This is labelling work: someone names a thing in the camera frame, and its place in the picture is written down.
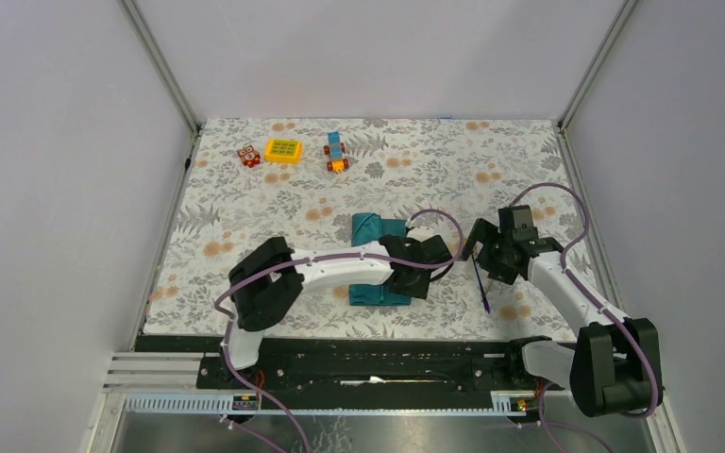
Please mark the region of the teal cloth napkin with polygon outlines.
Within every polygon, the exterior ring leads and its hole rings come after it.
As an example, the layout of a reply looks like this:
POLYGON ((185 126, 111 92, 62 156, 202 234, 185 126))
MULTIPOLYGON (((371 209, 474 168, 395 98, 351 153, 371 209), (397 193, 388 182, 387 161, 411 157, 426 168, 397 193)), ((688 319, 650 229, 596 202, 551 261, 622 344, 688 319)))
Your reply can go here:
MULTIPOLYGON (((351 245, 358 246, 378 240, 385 235, 404 238, 406 221, 382 218, 374 212, 355 213, 351 217, 351 245)), ((351 306, 401 307, 409 306, 411 298, 392 293, 386 285, 355 284, 348 287, 348 301, 351 306)))

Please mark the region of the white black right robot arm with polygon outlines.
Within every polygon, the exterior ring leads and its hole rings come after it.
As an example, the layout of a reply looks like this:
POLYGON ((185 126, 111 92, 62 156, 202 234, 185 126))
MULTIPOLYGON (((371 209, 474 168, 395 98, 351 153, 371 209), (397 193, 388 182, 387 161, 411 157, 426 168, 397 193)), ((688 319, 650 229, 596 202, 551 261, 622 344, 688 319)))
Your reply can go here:
POLYGON ((526 389, 541 378, 568 389, 588 417, 651 415, 664 390, 655 325, 647 318, 631 318, 590 290, 565 264, 565 248, 540 235, 530 207, 503 208, 498 220, 476 220, 462 260, 473 260, 488 278, 504 284, 529 282, 576 335, 574 346, 547 336, 509 341, 503 364, 507 382, 526 389))

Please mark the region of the gold purple spoon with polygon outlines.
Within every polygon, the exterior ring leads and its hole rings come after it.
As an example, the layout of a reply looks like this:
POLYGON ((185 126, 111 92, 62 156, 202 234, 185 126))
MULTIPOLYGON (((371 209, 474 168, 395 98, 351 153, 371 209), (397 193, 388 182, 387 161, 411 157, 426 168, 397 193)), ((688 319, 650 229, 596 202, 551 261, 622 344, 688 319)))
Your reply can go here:
POLYGON ((483 308, 487 314, 490 314, 492 312, 491 305, 489 303, 488 297, 487 297, 487 290, 485 288, 485 285, 483 283, 482 274, 480 271, 480 267, 476 261, 476 255, 475 253, 471 254, 471 261, 473 262, 473 268, 476 276, 476 280, 478 282, 480 294, 481 294, 481 302, 483 305, 483 308))

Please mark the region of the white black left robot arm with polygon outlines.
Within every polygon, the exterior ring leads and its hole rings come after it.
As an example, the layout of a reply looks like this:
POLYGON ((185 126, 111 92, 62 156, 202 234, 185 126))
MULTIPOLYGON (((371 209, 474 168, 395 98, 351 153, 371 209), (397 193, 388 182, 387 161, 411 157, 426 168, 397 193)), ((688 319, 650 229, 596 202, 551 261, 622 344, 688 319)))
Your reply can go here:
POLYGON ((439 235, 423 241, 386 235, 323 251, 292 248, 282 237, 269 239, 229 272, 230 287, 215 302, 229 317, 219 376, 234 388, 249 384, 265 330, 280 323, 303 293, 362 284, 425 298, 432 273, 455 260, 439 235))

